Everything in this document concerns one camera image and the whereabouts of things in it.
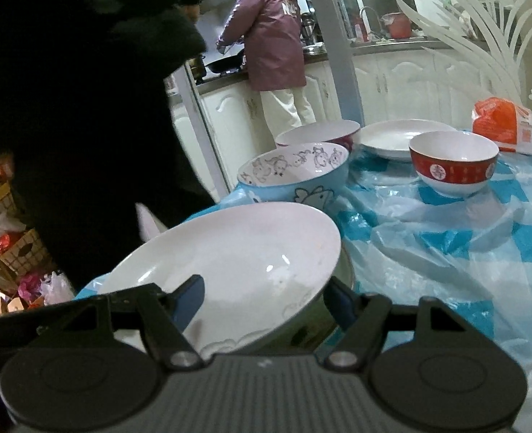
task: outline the ribbed black surface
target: ribbed black surface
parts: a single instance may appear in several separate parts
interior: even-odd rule
[[[33,432],[27,428],[20,433]],[[415,433],[387,418],[354,375],[313,356],[217,357],[173,375],[145,410],[103,433]]]

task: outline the wok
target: wok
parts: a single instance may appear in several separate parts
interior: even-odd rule
[[[208,63],[206,67],[212,73],[223,73],[229,70],[239,69],[242,66],[242,61],[244,58],[244,49],[240,50],[237,54],[232,55],[231,57],[225,57],[215,62]]]

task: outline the person's hand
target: person's hand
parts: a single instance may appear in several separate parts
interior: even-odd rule
[[[192,23],[197,23],[199,19],[199,5],[193,4],[193,5],[183,5],[181,7],[184,13],[186,13],[186,16],[189,18]]]

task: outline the tablecloth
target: tablecloth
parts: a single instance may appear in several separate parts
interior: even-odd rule
[[[253,200],[238,187],[194,217]],[[347,186],[325,211],[345,241],[358,292],[407,304],[441,298],[523,366],[530,389],[516,426],[532,433],[532,156],[501,153],[489,185],[463,200],[438,195],[411,163],[359,148]]]

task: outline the large white bowl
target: large white bowl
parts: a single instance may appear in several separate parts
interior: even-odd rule
[[[358,133],[358,141],[370,153],[384,159],[410,161],[408,142],[428,131],[455,131],[445,123],[408,119],[371,123]]]
[[[328,283],[339,255],[340,233],[317,209],[284,202],[242,205],[148,241],[99,292],[146,283],[172,292],[191,275],[203,276],[204,303],[184,335],[208,359],[250,344],[296,315]]]
[[[354,135],[360,131],[355,121],[316,122],[293,128],[276,137],[277,146],[300,145],[302,143],[336,143],[352,151]]]
[[[238,180],[256,202],[295,201],[324,209],[346,184],[348,155],[333,143],[285,146],[248,161]]]
[[[410,141],[418,176],[439,194],[467,197],[480,191],[495,173],[499,147],[466,131],[431,131]]]

